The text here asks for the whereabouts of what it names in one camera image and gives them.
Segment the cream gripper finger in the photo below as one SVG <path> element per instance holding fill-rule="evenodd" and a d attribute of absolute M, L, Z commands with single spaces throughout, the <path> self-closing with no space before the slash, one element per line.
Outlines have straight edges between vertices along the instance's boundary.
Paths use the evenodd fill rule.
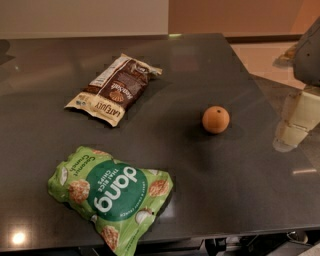
<path fill-rule="evenodd" d="M 273 147 L 276 151 L 286 153 L 296 149 L 308 135 L 306 131 L 281 120 L 275 130 Z"/>
<path fill-rule="evenodd" d="M 307 85 L 290 93 L 283 105 L 282 117 L 289 126 L 311 131 L 320 123 L 320 87 Z"/>

